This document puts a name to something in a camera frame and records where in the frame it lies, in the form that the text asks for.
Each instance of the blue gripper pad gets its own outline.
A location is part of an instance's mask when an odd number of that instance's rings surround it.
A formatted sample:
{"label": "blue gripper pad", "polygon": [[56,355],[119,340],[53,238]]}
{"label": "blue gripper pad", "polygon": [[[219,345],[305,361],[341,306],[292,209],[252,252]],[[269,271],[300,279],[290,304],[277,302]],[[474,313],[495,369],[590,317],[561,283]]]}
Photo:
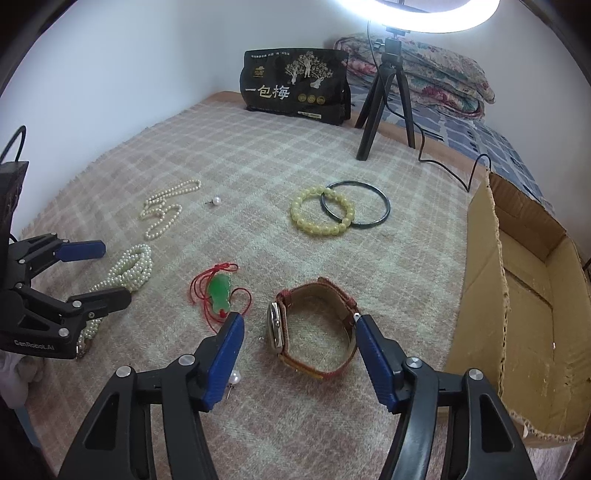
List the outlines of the blue gripper pad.
{"label": "blue gripper pad", "polygon": [[384,354],[369,331],[365,319],[361,317],[355,325],[357,346],[365,363],[375,394],[382,405],[386,405],[389,412],[394,411],[398,397],[394,392],[394,373],[388,366]]}
{"label": "blue gripper pad", "polygon": [[211,410],[223,398],[224,390],[228,386],[228,379],[236,363],[238,352],[244,340],[244,319],[236,314],[223,343],[217,350],[217,355],[207,372],[207,391],[202,402]]}
{"label": "blue gripper pad", "polygon": [[102,258],[106,251],[107,247],[100,240],[92,242],[71,242],[69,244],[63,244],[56,251],[56,258],[63,262],[76,262],[78,260]]}

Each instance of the yellow bead bracelet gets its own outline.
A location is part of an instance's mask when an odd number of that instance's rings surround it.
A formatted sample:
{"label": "yellow bead bracelet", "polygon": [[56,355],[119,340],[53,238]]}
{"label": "yellow bead bracelet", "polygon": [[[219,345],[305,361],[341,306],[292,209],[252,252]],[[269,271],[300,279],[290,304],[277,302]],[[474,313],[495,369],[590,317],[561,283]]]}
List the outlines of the yellow bead bracelet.
{"label": "yellow bead bracelet", "polygon": [[[316,225],[312,222],[307,222],[302,218],[300,213],[300,207],[304,200],[320,196],[324,193],[324,196],[329,200],[335,200],[339,202],[347,211],[345,218],[341,223],[335,225]],[[309,189],[303,190],[296,199],[291,203],[291,218],[300,230],[303,230],[309,235],[338,235],[351,225],[351,222],[355,219],[355,205],[353,202],[348,201],[341,193],[336,193],[333,189],[328,189],[319,185],[317,187],[310,187]]]}

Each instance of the white wall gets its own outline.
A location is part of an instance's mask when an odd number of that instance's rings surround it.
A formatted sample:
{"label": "white wall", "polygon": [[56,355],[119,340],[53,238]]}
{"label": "white wall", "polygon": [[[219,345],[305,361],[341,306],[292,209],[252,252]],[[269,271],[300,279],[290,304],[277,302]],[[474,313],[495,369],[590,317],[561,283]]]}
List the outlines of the white wall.
{"label": "white wall", "polygon": [[[0,98],[0,144],[26,124],[31,161],[19,232],[86,165],[219,90],[251,48],[325,46],[363,31],[336,0],[78,0],[35,44]],[[519,151],[558,219],[591,252],[591,87],[518,0],[470,31],[417,35],[476,59],[496,92],[487,123]]]}

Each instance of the brown leather watch strap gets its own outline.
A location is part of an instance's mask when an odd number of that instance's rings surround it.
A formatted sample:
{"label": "brown leather watch strap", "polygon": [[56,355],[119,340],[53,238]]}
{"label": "brown leather watch strap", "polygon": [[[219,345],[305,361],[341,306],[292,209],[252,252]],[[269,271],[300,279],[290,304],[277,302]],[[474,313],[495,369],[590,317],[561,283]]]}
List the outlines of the brown leather watch strap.
{"label": "brown leather watch strap", "polygon": [[[290,334],[287,325],[287,313],[292,305],[301,304],[308,297],[320,298],[331,305],[337,317],[343,322],[343,326],[349,336],[349,346],[345,358],[334,371],[322,371],[290,355]],[[303,370],[312,377],[331,378],[339,375],[349,365],[349,362],[353,359],[357,351],[354,328],[355,321],[353,319],[353,315],[357,313],[357,302],[355,302],[355,299],[348,296],[330,280],[320,277],[318,281],[301,285],[292,290],[281,291],[277,294],[276,301],[280,310],[281,329],[284,338],[283,349],[281,353],[278,353],[278,357],[290,367]]]}

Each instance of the beige plaid cloth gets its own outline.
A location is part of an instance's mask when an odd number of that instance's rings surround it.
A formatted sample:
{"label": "beige plaid cloth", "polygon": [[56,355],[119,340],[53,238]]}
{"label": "beige plaid cloth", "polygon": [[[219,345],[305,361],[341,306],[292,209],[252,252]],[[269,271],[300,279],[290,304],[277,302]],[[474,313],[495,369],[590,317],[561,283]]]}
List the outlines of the beige plaid cloth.
{"label": "beige plaid cloth", "polygon": [[[187,301],[187,287],[213,264],[235,261],[233,285],[249,288],[254,298],[236,363],[243,380],[202,415],[220,479],[379,476],[397,418],[377,402],[361,356],[330,381],[288,368],[265,341],[267,304],[284,287],[328,277],[373,315],[384,335],[442,368],[462,292],[470,196],[442,169],[419,164],[416,151],[380,135],[370,160],[356,161],[360,138],[349,127],[251,113],[234,103],[199,104],[101,156],[25,229],[23,238],[57,231],[107,245],[101,260],[59,264],[35,280],[39,290],[65,299],[88,291],[122,251],[144,241],[151,221],[138,214],[151,193],[187,179],[203,182],[198,192],[172,199],[183,212],[150,242],[154,272],[130,307],[103,322],[82,360],[49,361],[44,380],[32,387],[28,411],[56,471],[117,367],[165,367],[211,334],[200,308]],[[300,190],[345,179],[370,182],[388,195],[392,213],[385,224],[330,238],[295,228],[288,211]],[[356,202],[360,221],[381,215],[375,194],[343,192]],[[206,205],[214,195],[223,203]],[[305,211],[330,222],[317,201],[306,202]],[[235,308],[242,306],[237,298]],[[334,365],[345,349],[343,330],[321,315],[304,310],[291,318],[294,348]],[[160,409],[152,416],[158,476],[168,478]],[[429,478],[439,477],[443,439],[439,426]],[[541,457],[539,465],[548,459]]]}

